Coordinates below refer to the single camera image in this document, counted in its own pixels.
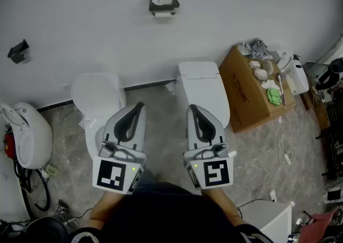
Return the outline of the person's right forearm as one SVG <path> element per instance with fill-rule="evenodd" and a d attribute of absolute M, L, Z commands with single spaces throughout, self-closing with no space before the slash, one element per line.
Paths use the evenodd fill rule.
<path fill-rule="evenodd" d="M 201 193 L 202 196 L 215 202 L 234 226 L 246 224 L 240 216 L 235 204 L 227 197 L 221 188 L 203 189 L 201 190 Z"/>

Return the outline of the black wall bracket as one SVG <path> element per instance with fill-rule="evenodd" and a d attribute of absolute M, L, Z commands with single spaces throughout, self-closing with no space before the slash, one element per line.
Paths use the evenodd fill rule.
<path fill-rule="evenodd" d="M 14 47 L 11 47 L 8 58 L 15 64 L 19 64 L 25 60 L 24 53 L 29 48 L 29 45 L 25 39 Z"/>

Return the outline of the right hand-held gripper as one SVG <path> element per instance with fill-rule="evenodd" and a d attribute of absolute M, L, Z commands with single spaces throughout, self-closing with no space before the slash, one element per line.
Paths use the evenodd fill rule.
<path fill-rule="evenodd" d="M 194 104 L 187 109 L 186 121 L 190 151 L 183 157 L 194 187 L 200 190 L 232 185 L 233 153 L 228 152 L 227 143 L 223 143 L 221 122 Z"/>

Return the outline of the person's dark top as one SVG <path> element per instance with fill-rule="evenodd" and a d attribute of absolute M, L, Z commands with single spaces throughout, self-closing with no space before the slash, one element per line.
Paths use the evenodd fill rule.
<path fill-rule="evenodd" d="M 101 230 L 85 227 L 67 243 L 274 243 L 246 222 L 234 226 L 212 200 L 164 180 L 125 195 Z"/>

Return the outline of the person's left forearm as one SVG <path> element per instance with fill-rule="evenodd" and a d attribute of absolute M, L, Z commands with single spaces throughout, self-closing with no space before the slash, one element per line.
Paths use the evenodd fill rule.
<path fill-rule="evenodd" d="M 101 230 L 104 224 L 111 218 L 115 206 L 124 197 L 125 195 L 123 194 L 105 192 L 99 202 L 91 210 L 89 218 L 84 226 Z"/>

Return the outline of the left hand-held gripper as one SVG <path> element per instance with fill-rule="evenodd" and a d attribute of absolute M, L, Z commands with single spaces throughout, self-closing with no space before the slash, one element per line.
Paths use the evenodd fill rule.
<path fill-rule="evenodd" d="M 147 161 L 142 152 L 145 130 L 146 107 L 142 102 L 124 107 L 107 121 L 100 152 L 93 157 L 93 187 L 133 194 Z"/>

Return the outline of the white toilet with closed lid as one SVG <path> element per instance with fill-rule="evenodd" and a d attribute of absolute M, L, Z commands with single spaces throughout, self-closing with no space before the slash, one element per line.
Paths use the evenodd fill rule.
<path fill-rule="evenodd" d="M 181 62 L 175 85 L 177 105 L 183 123 L 190 104 L 198 105 L 213 114 L 226 128 L 230 108 L 226 90 L 214 62 Z"/>

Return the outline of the brown cardboard box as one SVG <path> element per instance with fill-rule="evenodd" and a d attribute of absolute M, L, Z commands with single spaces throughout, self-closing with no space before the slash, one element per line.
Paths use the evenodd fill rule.
<path fill-rule="evenodd" d="M 226 90 L 230 107 L 230 124 L 234 133 L 244 132 L 288 113 L 296 106 L 296 101 L 287 83 L 279 83 L 277 65 L 272 62 L 274 71 L 269 76 L 284 91 L 285 102 L 273 105 L 267 98 L 267 89 L 253 75 L 249 59 L 243 56 L 237 45 L 232 46 L 219 66 L 219 72 Z"/>

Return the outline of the grey crumpled cloth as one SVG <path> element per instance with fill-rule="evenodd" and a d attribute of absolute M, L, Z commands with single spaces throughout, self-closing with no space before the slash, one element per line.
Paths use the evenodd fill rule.
<path fill-rule="evenodd" d="M 267 49 L 267 45 L 260 38 L 250 40 L 247 43 L 247 46 L 249 48 L 249 55 L 251 56 L 251 58 L 260 60 L 268 60 L 272 58 L 270 52 Z"/>

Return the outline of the person's blue jeans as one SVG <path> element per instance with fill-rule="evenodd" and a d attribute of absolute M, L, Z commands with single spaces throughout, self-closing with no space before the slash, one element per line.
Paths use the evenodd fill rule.
<path fill-rule="evenodd" d="M 153 174 L 152 171 L 146 169 L 144 170 L 141 178 L 139 179 L 139 182 L 137 183 L 134 193 L 145 191 L 147 188 L 154 185 L 155 183 L 156 183 L 155 175 Z"/>

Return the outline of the white round sponge ball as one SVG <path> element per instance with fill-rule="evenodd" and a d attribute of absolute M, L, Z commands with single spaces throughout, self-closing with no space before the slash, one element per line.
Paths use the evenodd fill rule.
<path fill-rule="evenodd" d="M 267 81 L 269 78 L 267 71 L 261 68 L 255 68 L 253 71 L 253 75 L 260 81 Z"/>

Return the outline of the black metal rack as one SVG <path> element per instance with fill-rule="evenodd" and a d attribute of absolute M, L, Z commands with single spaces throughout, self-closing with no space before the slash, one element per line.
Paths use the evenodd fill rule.
<path fill-rule="evenodd" d="M 329 144 L 326 176 L 329 180 L 343 177 L 343 98 L 330 102 L 326 108 L 329 127 L 316 139 L 325 138 Z"/>

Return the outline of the white crumpled tissue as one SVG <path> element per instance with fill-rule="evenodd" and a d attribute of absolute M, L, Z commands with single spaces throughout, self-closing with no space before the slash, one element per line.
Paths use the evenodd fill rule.
<path fill-rule="evenodd" d="M 280 87 L 275 83 L 274 80 L 262 81 L 262 88 L 264 88 L 264 89 L 273 88 L 273 89 L 280 91 Z"/>

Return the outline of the red object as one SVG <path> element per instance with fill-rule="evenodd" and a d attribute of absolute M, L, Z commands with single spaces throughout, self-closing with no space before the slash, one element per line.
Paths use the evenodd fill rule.
<path fill-rule="evenodd" d="M 16 146 L 14 141 L 14 135 L 11 132 L 6 132 L 4 135 L 4 152 L 12 160 L 16 157 Z"/>

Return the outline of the white rounded urinal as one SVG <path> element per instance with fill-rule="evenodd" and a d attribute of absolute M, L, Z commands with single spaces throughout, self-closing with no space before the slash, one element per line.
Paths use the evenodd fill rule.
<path fill-rule="evenodd" d="M 0 102 L 0 114 L 12 128 L 19 164 L 31 170 L 46 166 L 53 149 L 53 133 L 47 120 L 26 102 L 12 107 Z"/>

